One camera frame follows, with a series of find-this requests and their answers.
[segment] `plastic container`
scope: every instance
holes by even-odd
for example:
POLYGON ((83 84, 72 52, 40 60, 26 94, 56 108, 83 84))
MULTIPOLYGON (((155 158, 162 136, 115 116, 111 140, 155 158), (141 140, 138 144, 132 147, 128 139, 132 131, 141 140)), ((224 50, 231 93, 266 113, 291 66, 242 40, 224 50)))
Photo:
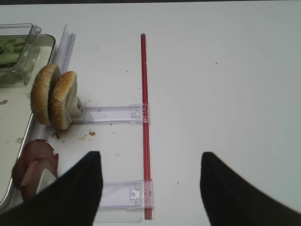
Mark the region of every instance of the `plastic container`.
POLYGON ((27 83, 40 50, 40 32, 33 24, 0 25, 0 87, 27 83))

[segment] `ham slice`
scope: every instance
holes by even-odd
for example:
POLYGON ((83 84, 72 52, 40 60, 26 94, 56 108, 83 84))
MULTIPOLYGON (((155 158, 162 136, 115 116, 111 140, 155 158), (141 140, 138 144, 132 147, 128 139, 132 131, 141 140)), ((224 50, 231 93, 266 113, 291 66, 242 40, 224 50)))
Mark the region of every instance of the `ham slice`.
POLYGON ((26 144, 20 158, 12 169, 13 184, 17 189, 20 189, 21 182, 29 165, 36 159, 47 159, 52 169, 51 172, 57 177, 58 154, 54 155, 53 148, 50 144, 46 143, 46 140, 33 140, 26 144))
POLYGON ((24 201, 32 198, 36 194, 44 169, 48 169, 53 175, 56 175, 55 166, 46 158, 35 159, 29 164, 20 185, 21 195, 24 201))

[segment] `red stick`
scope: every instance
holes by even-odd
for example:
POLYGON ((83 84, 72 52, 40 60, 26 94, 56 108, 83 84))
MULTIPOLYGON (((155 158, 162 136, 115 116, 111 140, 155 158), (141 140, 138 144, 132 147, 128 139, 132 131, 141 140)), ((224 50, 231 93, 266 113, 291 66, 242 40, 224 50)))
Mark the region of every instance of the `red stick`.
MULTIPOLYGON (((146 37, 141 35, 141 68, 142 68, 142 100, 145 111, 148 112, 148 88, 147 88, 147 61, 146 61, 146 37)), ((143 165, 144 165, 144 180, 151 180, 151 156, 150 156, 150 124, 143 123, 143 165)), ((152 209, 144 210, 144 218, 152 219, 152 209)))

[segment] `metal tray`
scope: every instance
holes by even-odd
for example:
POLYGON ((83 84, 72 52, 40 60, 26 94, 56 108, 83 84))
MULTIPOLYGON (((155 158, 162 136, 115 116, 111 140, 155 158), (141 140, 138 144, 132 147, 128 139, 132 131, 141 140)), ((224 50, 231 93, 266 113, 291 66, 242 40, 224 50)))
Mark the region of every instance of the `metal tray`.
POLYGON ((53 61, 55 38, 48 34, 40 35, 37 46, 40 52, 28 84, 25 87, 0 88, 0 101, 8 100, 6 104, 0 105, 0 198, 3 197, 0 201, 0 212, 5 210, 13 195, 11 169, 29 141, 34 124, 29 99, 32 83, 39 70, 53 61))

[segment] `white table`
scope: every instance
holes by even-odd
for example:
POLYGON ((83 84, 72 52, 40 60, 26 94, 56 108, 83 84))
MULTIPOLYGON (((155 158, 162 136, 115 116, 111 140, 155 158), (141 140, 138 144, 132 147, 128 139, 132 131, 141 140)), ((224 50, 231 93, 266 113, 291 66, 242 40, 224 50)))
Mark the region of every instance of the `white table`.
POLYGON ((155 219, 143 224, 205 226, 206 151, 301 211, 300 10, 299 1, 30 5, 1 6, 0 17, 57 40, 67 23, 77 33, 70 69, 102 77, 91 100, 101 105, 141 102, 140 81, 123 76, 140 74, 146 33, 155 219))

